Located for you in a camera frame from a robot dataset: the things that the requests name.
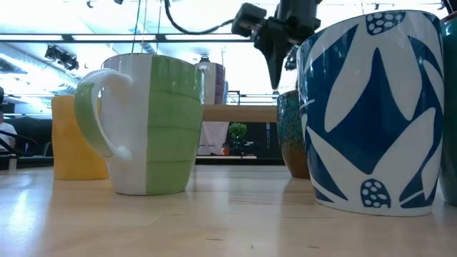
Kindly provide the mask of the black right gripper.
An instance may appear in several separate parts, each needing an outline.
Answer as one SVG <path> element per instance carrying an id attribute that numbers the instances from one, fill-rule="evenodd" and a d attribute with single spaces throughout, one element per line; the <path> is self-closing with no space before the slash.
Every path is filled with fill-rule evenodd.
<path id="1" fill-rule="evenodd" d="M 298 18 L 291 16 L 285 21 L 274 17 L 264 19 L 256 29 L 253 30 L 254 46 L 261 49 L 271 49 L 274 41 L 285 42 L 286 45 L 300 45 L 308 37 L 315 34 L 321 26 L 321 20 L 311 18 L 305 24 Z M 271 88 L 277 89 L 281 79 L 283 60 L 286 58 L 285 70 L 296 69 L 296 55 L 298 46 L 293 46 L 287 54 L 286 52 L 274 49 L 266 55 L 266 63 L 271 81 Z"/>

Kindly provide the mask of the teal speckled brown mug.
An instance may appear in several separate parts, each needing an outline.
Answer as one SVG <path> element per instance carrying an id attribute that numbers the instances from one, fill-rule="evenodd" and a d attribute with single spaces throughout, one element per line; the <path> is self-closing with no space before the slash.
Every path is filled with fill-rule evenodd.
<path id="1" fill-rule="evenodd" d="M 277 98 L 278 143 L 291 176 L 310 179 L 299 107 L 297 90 L 287 91 Z"/>

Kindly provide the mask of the white purple striped mug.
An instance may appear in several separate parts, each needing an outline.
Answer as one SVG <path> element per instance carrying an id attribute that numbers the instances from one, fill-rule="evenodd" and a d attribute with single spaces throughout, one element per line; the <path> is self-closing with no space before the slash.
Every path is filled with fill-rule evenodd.
<path id="1" fill-rule="evenodd" d="M 226 88 L 225 67 L 214 62 L 200 62 L 195 64 L 204 72 L 204 103 L 224 104 Z"/>

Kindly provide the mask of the blue white leaf-pattern mug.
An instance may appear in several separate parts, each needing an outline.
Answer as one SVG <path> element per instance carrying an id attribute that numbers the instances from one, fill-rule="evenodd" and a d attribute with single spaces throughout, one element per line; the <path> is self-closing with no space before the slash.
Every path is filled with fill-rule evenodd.
<path id="1" fill-rule="evenodd" d="M 429 214 L 443 143 L 439 18 L 393 10 L 338 22 L 299 46 L 297 68 L 316 200 L 377 216 Z"/>

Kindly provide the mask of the green white mug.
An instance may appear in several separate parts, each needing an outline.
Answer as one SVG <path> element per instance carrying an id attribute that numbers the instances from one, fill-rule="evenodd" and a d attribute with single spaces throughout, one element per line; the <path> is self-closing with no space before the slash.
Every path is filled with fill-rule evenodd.
<path id="1" fill-rule="evenodd" d="M 155 196 L 185 190 L 196 160 L 204 73 L 158 54 L 121 54 L 83 77 L 77 124 L 107 165 L 115 192 Z"/>

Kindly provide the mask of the white mug with dark interior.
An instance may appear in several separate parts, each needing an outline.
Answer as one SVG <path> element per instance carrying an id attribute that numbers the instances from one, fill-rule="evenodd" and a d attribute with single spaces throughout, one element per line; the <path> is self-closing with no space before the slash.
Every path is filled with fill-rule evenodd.
<path id="1" fill-rule="evenodd" d="M 457 206 L 457 11 L 441 20 L 441 29 L 445 100 L 440 183 L 444 200 Z"/>

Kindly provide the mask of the yellow mug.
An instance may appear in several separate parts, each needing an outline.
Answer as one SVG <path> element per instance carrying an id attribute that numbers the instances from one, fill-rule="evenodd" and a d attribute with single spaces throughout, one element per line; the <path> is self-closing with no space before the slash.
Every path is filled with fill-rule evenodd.
<path id="1" fill-rule="evenodd" d="M 72 95 L 51 100 L 54 178 L 63 181 L 103 180 L 109 177 L 106 162 L 86 142 L 74 112 Z"/>

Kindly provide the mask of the wooden shelf black legs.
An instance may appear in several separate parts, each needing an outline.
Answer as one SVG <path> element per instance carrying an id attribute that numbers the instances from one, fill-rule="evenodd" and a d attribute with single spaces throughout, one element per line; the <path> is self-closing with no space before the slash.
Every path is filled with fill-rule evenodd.
<path id="1" fill-rule="evenodd" d="M 203 121 L 276 123 L 278 93 L 242 94 L 229 91 L 225 104 L 205 105 Z"/>

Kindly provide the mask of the black room divider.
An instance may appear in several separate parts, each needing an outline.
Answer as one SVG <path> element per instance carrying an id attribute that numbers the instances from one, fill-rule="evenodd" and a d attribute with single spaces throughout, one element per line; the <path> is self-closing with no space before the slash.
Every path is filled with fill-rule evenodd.
<path id="1" fill-rule="evenodd" d="M 282 159 L 276 123 L 247 123 L 244 153 L 257 158 Z"/>

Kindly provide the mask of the potted green plant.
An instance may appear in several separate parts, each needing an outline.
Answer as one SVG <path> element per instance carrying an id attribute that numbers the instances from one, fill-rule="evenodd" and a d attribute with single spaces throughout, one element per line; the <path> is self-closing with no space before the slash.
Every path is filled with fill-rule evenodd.
<path id="1" fill-rule="evenodd" d="M 228 132 L 233 143 L 233 154 L 241 156 L 243 153 L 244 138 L 247 133 L 247 125 L 243 123 L 232 123 L 228 128 Z"/>

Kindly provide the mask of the white pink cloth banner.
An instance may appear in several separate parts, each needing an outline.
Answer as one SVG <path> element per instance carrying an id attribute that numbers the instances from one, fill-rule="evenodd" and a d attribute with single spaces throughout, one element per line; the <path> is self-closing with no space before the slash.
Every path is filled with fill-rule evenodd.
<path id="1" fill-rule="evenodd" d="M 228 127 L 229 122 L 203 121 L 197 155 L 222 155 L 222 148 L 226 142 Z"/>

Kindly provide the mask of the black ceiling spotlight cluster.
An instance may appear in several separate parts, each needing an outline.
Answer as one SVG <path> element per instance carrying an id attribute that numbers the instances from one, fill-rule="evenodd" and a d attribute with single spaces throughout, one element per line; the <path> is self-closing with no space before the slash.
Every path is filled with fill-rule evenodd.
<path id="1" fill-rule="evenodd" d="M 55 61 L 69 71 L 77 70 L 79 68 L 79 62 L 77 61 L 76 56 L 58 49 L 56 46 L 48 45 L 44 57 L 51 61 Z"/>

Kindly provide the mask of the black curtain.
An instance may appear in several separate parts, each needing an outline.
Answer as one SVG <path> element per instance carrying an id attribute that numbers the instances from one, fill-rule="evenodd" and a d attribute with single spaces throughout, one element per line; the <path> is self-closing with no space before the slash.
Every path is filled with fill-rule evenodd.
<path id="1" fill-rule="evenodd" d="M 14 128 L 17 134 L 31 138 L 37 142 L 38 146 L 30 144 L 23 139 L 16 140 L 16 147 L 23 152 L 35 150 L 37 156 L 42 156 L 44 147 L 51 142 L 52 120 L 51 119 L 34 119 L 24 117 L 15 120 Z"/>

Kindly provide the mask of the black aluminium table frame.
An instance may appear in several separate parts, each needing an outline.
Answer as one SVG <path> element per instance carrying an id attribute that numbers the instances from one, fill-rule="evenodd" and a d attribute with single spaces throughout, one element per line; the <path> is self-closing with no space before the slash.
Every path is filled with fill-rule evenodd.
<path id="1" fill-rule="evenodd" d="M 134 166 L 138 166 L 140 162 L 125 162 L 125 161 L 107 161 L 100 159 L 98 156 L 93 160 L 88 160 L 90 166 L 96 164 L 106 164 L 107 166 L 118 167 L 121 170 L 128 170 Z M 255 158 L 254 156 L 197 156 L 194 160 L 190 161 L 153 161 L 153 164 L 181 164 L 187 163 L 194 165 L 284 165 L 282 158 Z M 39 168 L 57 166 L 58 162 L 53 157 L 45 156 L 32 156 L 32 157 L 17 157 L 16 168 Z"/>

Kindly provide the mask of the black ceiling light rail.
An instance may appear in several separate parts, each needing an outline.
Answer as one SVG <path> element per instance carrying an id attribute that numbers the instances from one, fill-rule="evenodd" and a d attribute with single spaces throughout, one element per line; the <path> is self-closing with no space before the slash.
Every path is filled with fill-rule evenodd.
<path id="1" fill-rule="evenodd" d="M 0 43 L 127 44 L 144 43 L 246 43 L 235 34 L 0 34 Z"/>

